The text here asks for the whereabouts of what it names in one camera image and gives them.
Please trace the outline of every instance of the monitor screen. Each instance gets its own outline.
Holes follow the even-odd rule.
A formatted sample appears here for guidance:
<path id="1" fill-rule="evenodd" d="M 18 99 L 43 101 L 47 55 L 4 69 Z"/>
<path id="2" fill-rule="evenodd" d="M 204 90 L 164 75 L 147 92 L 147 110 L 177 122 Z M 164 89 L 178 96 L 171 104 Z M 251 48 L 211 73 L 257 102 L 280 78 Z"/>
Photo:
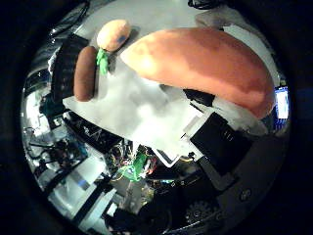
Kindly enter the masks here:
<path id="1" fill-rule="evenodd" d="M 278 119 L 287 119 L 289 116 L 289 95 L 287 87 L 280 87 L 276 93 L 276 111 Z"/>

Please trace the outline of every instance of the brown sausage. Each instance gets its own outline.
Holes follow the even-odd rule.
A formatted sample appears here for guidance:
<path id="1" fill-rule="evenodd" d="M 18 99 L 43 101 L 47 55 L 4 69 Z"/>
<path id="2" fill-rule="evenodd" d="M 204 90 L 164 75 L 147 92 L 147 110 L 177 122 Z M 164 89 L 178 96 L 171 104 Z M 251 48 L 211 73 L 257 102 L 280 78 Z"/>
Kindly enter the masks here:
<path id="1" fill-rule="evenodd" d="M 90 101 L 94 95 L 97 50 L 83 48 L 77 59 L 74 75 L 74 96 L 78 101 Z"/>

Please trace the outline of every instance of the gear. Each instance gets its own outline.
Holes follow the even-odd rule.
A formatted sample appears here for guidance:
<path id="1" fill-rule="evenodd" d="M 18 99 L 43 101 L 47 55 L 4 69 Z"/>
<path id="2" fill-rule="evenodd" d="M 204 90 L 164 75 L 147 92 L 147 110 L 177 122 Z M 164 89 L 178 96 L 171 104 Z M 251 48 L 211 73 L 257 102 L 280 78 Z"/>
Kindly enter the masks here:
<path id="1" fill-rule="evenodd" d="M 215 212 L 215 208 L 208 202 L 198 201 L 189 205 L 186 211 L 186 219 L 189 224 L 200 221 Z"/>

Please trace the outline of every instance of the black cable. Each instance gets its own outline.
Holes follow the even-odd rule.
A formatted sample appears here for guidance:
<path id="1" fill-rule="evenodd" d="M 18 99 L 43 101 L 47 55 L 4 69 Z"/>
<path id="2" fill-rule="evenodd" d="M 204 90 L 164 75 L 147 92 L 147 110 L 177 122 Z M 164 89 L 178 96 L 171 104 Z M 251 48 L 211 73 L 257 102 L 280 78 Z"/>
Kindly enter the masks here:
<path id="1" fill-rule="evenodd" d="M 198 10 L 209 10 L 225 3 L 225 0 L 189 0 L 188 6 Z"/>
<path id="2" fill-rule="evenodd" d="M 41 144 L 34 144 L 34 143 L 29 143 L 28 145 L 34 146 L 34 147 L 41 147 L 41 148 L 44 148 L 44 149 L 54 149 L 55 148 L 52 145 L 49 146 L 49 145 L 41 145 Z"/>
<path id="3" fill-rule="evenodd" d="M 81 22 L 84 19 L 84 17 L 87 14 L 87 11 L 89 10 L 90 1 L 89 0 L 81 0 L 81 2 L 84 3 L 84 6 L 81 9 L 81 12 L 80 12 L 78 18 L 76 19 L 76 21 L 74 21 L 73 23 L 71 23 L 70 25 L 68 25 L 67 27 L 65 27 L 63 29 L 60 29 L 59 31 L 51 32 L 49 34 L 50 37 L 56 37 L 56 36 L 60 35 L 61 33 L 64 33 L 65 31 L 69 30 L 71 27 L 78 24 L 79 22 Z"/>

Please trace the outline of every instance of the cable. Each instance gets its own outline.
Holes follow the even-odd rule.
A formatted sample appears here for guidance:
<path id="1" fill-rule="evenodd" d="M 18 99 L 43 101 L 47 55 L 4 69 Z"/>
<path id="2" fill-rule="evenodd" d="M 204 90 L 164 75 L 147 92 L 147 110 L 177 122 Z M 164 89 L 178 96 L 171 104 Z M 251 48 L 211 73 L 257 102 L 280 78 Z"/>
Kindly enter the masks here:
<path id="1" fill-rule="evenodd" d="M 117 179 L 112 179 L 111 182 L 116 182 L 116 181 L 120 180 L 123 176 L 124 176 L 124 175 L 121 174 L 119 178 L 117 178 Z"/>
<path id="2" fill-rule="evenodd" d="M 123 169 L 123 172 L 121 173 L 120 177 L 118 179 L 112 179 L 111 182 L 116 182 L 116 181 L 120 180 L 124 176 L 125 171 L 127 169 L 129 169 L 130 166 L 131 165 L 127 165 L 127 166 L 122 167 L 121 169 Z"/>
<path id="3" fill-rule="evenodd" d="M 59 31 L 56 32 L 52 32 L 50 33 L 50 37 L 56 37 L 58 35 L 60 35 L 61 33 L 64 33 L 65 31 L 69 30 L 71 27 L 73 27 L 74 25 L 78 24 L 80 21 L 83 20 L 83 18 L 86 16 L 87 11 L 89 10 L 90 7 L 90 1 L 89 0 L 82 0 L 82 2 L 84 2 L 84 7 L 81 9 L 81 12 L 78 16 L 78 18 L 76 19 L 76 21 L 74 21 L 73 23 L 71 23 L 70 25 L 68 25 L 67 27 L 60 29 Z"/>
<path id="4" fill-rule="evenodd" d="M 28 145 L 34 146 L 34 147 L 41 147 L 45 149 L 54 149 L 54 146 L 49 146 L 49 145 L 40 145 L 40 144 L 34 144 L 34 143 L 29 143 Z"/>
<path id="5" fill-rule="evenodd" d="M 187 159 L 187 160 L 185 160 L 185 159 L 183 159 L 183 158 L 180 158 L 179 160 L 180 160 L 180 161 L 183 161 L 183 162 L 185 162 L 185 163 L 189 163 L 189 162 L 192 162 L 192 161 L 193 161 L 192 159 Z"/>
<path id="6" fill-rule="evenodd" d="M 209 10 L 218 7 L 224 2 L 225 0 L 189 0 L 188 6 L 198 10 Z"/>

